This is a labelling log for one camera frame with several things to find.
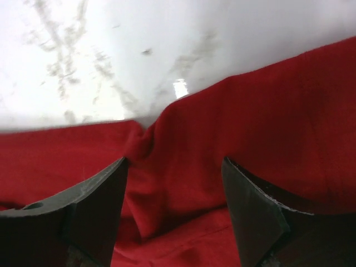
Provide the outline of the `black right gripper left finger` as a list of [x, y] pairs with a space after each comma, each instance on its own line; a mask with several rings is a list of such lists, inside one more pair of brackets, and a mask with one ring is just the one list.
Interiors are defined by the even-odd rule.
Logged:
[[121, 158], [51, 197], [1, 211], [1, 266], [110, 266], [127, 173]]

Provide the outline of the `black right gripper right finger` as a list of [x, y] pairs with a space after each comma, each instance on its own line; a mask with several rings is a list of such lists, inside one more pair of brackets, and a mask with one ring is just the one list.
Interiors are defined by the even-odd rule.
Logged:
[[241, 266], [355, 266], [355, 213], [292, 194], [224, 158]]

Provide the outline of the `dark red t-shirt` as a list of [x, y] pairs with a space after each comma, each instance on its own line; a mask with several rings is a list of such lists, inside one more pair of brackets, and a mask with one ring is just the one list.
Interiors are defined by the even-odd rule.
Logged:
[[113, 266], [239, 266], [225, 157], [307, 199], [355, 210], [355, 38], [121, 121], [1, 135], [1, 209], [130, 162]]

